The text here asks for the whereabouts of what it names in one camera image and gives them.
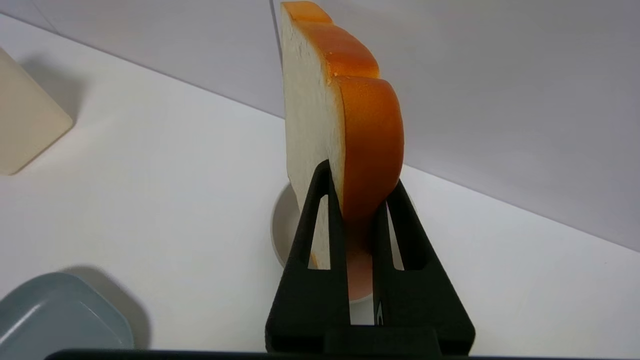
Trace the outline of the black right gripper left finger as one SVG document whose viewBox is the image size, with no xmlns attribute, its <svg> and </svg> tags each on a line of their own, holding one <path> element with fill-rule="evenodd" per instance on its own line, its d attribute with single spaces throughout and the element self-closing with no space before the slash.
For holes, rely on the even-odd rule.
<svg viewBox="0 0 640 360">
<path fill-rule="evenodd" d="M 311 269 L 318 212 L 327 210 L 329 269 Z M 269 352 L 322 352 L 330 330 L 350 325 L 346 234 L 329 161 L 316 167 L 265 324 Z"/>
</svg>

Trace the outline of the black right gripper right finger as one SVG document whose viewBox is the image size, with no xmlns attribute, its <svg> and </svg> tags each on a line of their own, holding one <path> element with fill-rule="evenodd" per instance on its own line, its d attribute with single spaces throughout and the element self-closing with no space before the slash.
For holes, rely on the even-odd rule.
<svg viewBox="0 0 640 360">
<path fill-rule="evenodd" d="M 469 354 L 476 331 L 402 182 L 372 230 L 375 325 L 418 349 Z"/>
</svg>

